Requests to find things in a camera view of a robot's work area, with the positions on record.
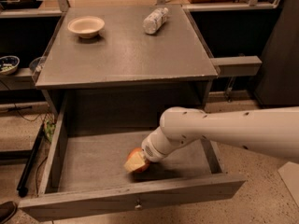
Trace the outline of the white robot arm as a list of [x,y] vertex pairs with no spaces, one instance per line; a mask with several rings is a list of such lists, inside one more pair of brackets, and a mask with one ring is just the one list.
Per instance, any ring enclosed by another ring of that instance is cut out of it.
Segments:
[[142,171],[196,140],[233,147],[297,162],[299,160],[299,108],[206,113],[200,109],[171,107],[160,117],[159,127],[141,147],[132,151],[124,168]]

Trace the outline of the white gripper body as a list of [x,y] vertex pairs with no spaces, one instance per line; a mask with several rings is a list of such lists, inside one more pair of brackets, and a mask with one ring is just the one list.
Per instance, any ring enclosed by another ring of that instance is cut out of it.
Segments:
[[162,135],[151,133],[141,144],[145,157],[151,162],[159,162],[169,154],[168,140]]

